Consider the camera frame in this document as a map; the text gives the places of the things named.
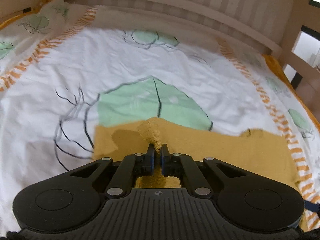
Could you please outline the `mustard yellow knit garment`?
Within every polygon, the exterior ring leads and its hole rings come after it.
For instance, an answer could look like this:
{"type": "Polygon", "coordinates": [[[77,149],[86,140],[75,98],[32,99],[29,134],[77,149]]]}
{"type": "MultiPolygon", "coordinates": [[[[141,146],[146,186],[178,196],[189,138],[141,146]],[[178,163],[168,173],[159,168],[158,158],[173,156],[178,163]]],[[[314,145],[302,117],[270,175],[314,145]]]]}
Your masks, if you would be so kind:
{"type": "Polygon", "coordinates": [[[294,189],[300,181],[284,137],[261,129],[248,129],[240,136],[224,135],[156,117],[114,127],[96,126],[94,158],[121,161],[127,155],[146,152],[149,144],[156,152],[167,144],[171,153],[187,154],[196,161],[214,157],[294,189]]]}

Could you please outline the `white leaf print bedsheet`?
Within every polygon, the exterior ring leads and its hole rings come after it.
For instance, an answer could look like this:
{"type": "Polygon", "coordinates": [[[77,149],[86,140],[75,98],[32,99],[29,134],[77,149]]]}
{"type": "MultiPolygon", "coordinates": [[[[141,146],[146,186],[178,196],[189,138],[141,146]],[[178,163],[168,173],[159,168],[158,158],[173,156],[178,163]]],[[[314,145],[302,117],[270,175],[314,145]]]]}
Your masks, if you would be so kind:
{"type": "Polygon", "coordinates": [[[98,125],[150,118],[284,137],[319,202],[319,124],[278,61],[159,17],[53,0],[1,29],[1,233],[24,187],[89,163],[98,125]]]}

